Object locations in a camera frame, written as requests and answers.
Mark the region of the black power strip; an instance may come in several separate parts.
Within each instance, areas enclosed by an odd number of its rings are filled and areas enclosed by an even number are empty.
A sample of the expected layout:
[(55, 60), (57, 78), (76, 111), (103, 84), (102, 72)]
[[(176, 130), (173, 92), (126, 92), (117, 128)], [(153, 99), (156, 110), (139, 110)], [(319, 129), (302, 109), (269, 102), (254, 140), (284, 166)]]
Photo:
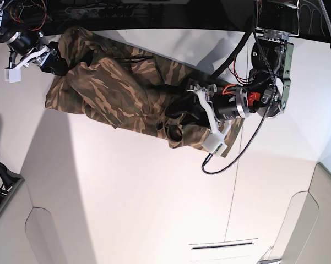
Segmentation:
[(117, 7), (85, 7), (85, 8), (66, 8), (65, 13), (73, 19), (82, 18), (123, 18), (131, 17), (134, 13), (134, 8), (130, 6)]

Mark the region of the camouflage T-shirt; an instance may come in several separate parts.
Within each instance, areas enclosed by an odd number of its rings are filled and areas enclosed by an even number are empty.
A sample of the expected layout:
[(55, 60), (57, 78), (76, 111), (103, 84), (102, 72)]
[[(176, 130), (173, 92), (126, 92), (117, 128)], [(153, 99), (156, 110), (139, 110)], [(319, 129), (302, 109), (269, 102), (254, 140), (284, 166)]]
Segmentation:
[(54, 78), (46, 108), (165, 139), (173, 149), (202, 149), (203, 142), (172, 142), (164, 130), (166, 107), (182, 95), (181, 82), (202, 71), (82, 27), (67, 29), (58, 48), (69, 71)]

